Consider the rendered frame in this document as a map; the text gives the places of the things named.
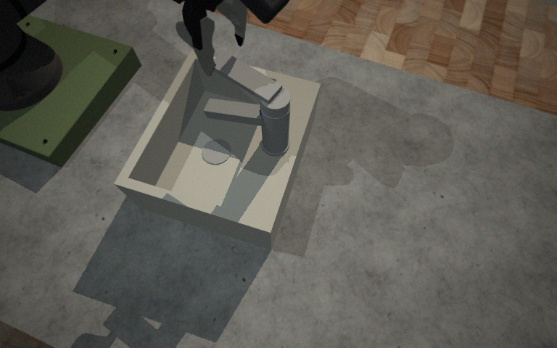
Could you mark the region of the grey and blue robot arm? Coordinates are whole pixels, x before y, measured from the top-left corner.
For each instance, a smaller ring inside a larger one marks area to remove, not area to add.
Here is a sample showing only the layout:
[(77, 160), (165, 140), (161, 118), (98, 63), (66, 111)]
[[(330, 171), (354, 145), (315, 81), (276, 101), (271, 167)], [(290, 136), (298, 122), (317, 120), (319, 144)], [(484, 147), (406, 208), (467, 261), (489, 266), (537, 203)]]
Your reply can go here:
[[(39, 102), (54, 90), (62, 76), (58, 54), (17, 25), (45, 1), (0, 0), (0, 111), (24, 109)], [(289, 2), (240, 1), (264, 24)]]

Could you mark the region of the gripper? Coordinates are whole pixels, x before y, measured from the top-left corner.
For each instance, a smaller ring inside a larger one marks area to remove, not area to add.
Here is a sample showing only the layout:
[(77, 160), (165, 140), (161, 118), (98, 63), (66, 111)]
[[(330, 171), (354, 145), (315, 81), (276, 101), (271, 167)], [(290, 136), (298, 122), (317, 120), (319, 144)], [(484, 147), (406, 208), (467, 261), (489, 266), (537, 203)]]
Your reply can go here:
[[(207, 17), (206, 10), (217, 9), (235, 27), (235, 37), (239, 46), (245, 38), (247, 7), (240, 0), (173, 0), (184, 2), (183, 21), (176, 23), (178, 35), (194, 49), (199, 63), (207, 76), (211, 76), (216, 66), (212, 39), (215, 22)], [(190, 35), (189, 35), (190, 34)], [(192, 45), (193, 43), (193, 45)]]

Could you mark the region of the grey mixer tap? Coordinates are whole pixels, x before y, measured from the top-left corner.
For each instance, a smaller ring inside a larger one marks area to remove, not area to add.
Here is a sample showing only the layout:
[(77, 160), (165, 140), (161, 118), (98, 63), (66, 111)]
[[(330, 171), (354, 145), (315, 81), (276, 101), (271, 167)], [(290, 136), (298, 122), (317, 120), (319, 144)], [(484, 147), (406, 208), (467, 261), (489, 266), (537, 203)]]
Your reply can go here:
[(222, 51), (214, 71), (260, 99), (259, 104), (209, 99), (204, 113), (207, 118), (259, 125), (261, 147), (273, 157), (285, 154), (290, 145), (290, 92), (268, 76)]

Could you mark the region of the beige rectangular sink basin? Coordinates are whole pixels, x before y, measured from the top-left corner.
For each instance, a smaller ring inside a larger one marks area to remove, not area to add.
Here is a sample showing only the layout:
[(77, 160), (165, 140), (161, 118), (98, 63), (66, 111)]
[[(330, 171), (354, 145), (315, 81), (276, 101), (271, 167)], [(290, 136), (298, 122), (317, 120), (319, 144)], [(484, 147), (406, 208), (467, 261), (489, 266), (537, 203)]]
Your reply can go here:
[[(250, 66), (290, 92), (288, 151), (261, 147), (259, 125), (207, 118), (209, 99), (260, 99), (190, 52), (117, 177), (138, 207), (272, 250), (315, 119), (321, 84)], [(167, 189), (167, 190), (166, 190)]]

